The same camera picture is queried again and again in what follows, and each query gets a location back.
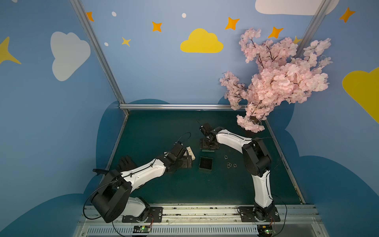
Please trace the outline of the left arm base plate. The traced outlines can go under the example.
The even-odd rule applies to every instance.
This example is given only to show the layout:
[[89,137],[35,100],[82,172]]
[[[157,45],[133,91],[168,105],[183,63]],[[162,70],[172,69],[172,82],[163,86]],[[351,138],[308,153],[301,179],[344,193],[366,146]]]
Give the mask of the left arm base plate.
[[132,215],[123,215],[122,223],[161,223],[162,217],[163,207],[146,207],[145,210],[138,217]]

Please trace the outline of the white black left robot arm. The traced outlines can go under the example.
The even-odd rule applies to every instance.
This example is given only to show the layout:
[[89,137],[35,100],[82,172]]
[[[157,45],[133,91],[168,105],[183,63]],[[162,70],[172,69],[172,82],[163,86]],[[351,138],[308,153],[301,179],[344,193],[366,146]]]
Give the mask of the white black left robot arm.
[[194,159],[192,149],[184,147],[181,142],[176,142],[170,151],[158,155],[143,166],[136,166],[126,156],[113,170],[94,170],[97,174],[103,174],[104,178],[87,200],[106,223],[115,221],[119,216],[125,218],[126,222],[157,221],[151,214],[151,206],[140,197],[130,197],[130,194],[165,173],[191,168]]

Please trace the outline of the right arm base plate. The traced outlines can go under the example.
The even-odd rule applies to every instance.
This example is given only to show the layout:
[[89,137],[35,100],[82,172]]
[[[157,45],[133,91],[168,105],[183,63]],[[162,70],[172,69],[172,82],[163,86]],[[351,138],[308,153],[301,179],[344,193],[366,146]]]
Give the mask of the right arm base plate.
[[280,222],[280,216],[275,206],[260,208],[255,206],[240,206],[237,208],[242,222]]

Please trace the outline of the white flower gift box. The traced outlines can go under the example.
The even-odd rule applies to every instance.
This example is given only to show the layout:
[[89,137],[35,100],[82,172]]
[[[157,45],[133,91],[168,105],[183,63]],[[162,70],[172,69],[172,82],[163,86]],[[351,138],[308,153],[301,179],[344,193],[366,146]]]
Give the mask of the white flower gift box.
[[192,161],[195,160],[195,155],[190,146],[186,147],[186,156],[191,158]]

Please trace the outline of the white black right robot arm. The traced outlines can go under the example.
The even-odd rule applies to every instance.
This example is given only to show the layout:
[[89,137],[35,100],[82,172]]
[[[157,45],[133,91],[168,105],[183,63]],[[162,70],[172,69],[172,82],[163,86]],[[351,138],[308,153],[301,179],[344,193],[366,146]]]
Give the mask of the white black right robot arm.
[[255,205],[268,208],[273,204],[270,190],[271,155],[262,139],[239,136],[223,127],[213,128],[210,124],[202,124],[199,128],[204,138],[200,140],[203,150],[217,150],[226,145],[242,153],[247,171],[251,174],[255,189]]

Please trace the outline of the green jewelry box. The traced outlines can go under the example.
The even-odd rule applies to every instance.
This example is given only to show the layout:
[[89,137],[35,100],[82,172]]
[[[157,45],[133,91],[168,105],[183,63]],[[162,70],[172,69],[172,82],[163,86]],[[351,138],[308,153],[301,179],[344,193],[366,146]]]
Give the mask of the green jewelry box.
[[200,157],[199,169],[204,171],[212,171],[213,159],[209,157]]

